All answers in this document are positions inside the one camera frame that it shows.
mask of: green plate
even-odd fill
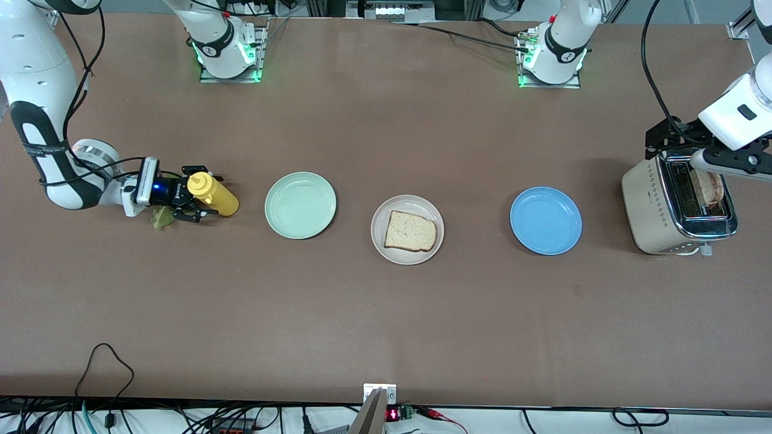
[[[337,199],[326,179],[299,171],[278,180],[266,197],[266,219],[271,229],[291,239],[322,232],[333,220]]]

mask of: yellow bottle cap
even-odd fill
[[[188,191],[193,196],[209,196],[216,188],[217,181],[205,171],[196,172],[188,178]]]

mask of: teal cable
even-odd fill
[[[80,411],[83,413],[83,418],[86,420],[86,426],[89,427],[89,431],[91,431],[91,434],[97,434],[97,431],[94,429],[93,423],[91,423],[91,419],[89,418],[89,413],[86,410],[86,400],[83,400],[83,404],[80,406]]]

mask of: brown tabletop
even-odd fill
[[[91,52],[98,18],[72,22]],[[481,23],[445,25],[507,42]],[[242,207],[161,232],[149,212],[58,209],[3,122],[0,394],[71,394],[107,341],[137,371],[134,396],[356,402],[383,381],[437,404],[772,409],[772,188],[728,180],[740,230],[713,258],[633,243],[620,180],[662,119],[640,30],[600,26],[581,90],[534,90],[517,87],[506,50],[297,19],[272,41],[263,83],[205,85],[174,16],[108,15],[70,136],[169,170],[206,164]],[[685,120],[751,64],[722,26],[653,26],[649,45]],[[335,220],[305,241],[274,233],[263,209],[294,171],[337,192]],[[532,254],[510,230],[513,199],[534,185],[582,212],[564,255]],[[371,241],[374,211],[401,194],[445,220],[419,266]],[[127,377],[106,352],[93,369],[84,394]]]

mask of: plate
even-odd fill
[[[271,229],[291,239],[322,232],[333,220],[337,199],[333,186],[307,171],[278,180],[266,196],[266,219]]]
[[[434,247],[428,252],[409,252],[402,249],[385,248],[386,229],[392,211],[409,212],[432,220],[437,226],[437,242],[435,242]],[[378,207],[373,215],[373,222],[370,224],[370,235],[373,238],[375,248],[384,258],[400,265],[415,265],[428,260],[437,253],[445,236],[445,224],[442,222],[439,211],[430,201],[418,196],[401,195],[390,198]]]
[[[510,209],[510,225],[517,239],[542,255],[571,250],[581,236],[581,214],[574,201],[551,187],[520,193]]]

